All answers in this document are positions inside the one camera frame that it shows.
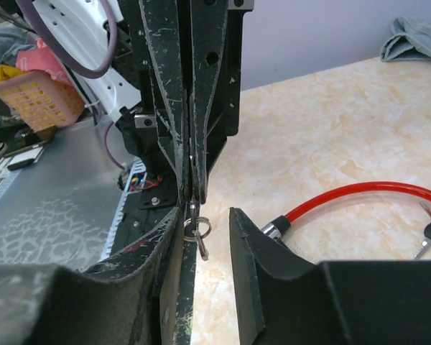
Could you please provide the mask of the red cable lock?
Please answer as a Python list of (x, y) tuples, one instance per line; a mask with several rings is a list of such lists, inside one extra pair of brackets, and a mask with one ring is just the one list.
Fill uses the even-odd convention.
[(393, 193), (397, 196), (406, 195), (425, 201), (424, 207), (431, 218), (431, 190), (409, 183), (393, 181), (371, 181), (344, 185), (326, 191), (320, 195), (293, 208), (285, 215), (276, 217), (261, 229), (261, 232), (273, 240), (279, 240), (285, 235), (294, 222), (313, 211), (322, 211), (331, 206), (347, 206), (351, 203), (367, 201), (380, 194)]

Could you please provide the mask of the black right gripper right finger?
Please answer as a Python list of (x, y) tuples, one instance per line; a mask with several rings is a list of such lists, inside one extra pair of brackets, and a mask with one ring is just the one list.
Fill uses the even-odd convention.
[(242, 344), (431, 344), (431, 261), (310, 263), (229, 213)]

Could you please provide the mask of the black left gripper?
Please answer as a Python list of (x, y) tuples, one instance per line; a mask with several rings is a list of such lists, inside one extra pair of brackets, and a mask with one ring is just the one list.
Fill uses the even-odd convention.
[(205, 201), (208, 176), (238, 131), (243, 17), (252, 1), (120, 1), (130, 37), (131, 74), (151, 115), (150, 129), (125, 116), (126, 146), (148, 171), (171, 170), (184, 203), (193, 156), (193, 194)]

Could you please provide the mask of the silver key bunch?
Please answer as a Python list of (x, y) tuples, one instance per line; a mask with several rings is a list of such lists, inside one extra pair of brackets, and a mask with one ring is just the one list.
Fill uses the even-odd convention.
[(209, 251), (204, 243), (204, 239), (212, 232), (210, 220), (200, 215), (200, 208), (206, 202), (208, 176), (206, 169), (200, 166), (196, 153), (190, 155), (190, 182), (191, 195), (189, 212), (190, 215), (184, 221), (184, 240), (195, 243), (199, 255), (203, 261), (209, 260)]

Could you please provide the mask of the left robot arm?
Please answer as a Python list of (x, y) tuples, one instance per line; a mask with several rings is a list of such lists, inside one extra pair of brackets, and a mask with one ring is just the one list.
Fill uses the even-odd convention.
[(252, 1), (21, 1), (24, 18), (99, 97), (126, 148), (205, 203), (238, 131), (244, 15)]

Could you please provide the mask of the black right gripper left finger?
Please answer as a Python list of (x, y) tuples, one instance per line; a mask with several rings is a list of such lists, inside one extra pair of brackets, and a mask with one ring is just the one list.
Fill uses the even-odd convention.
[(171, 208), (151, 231), (83, 272), (0, 264), (0, 344), (189, 344), (189, 213)]

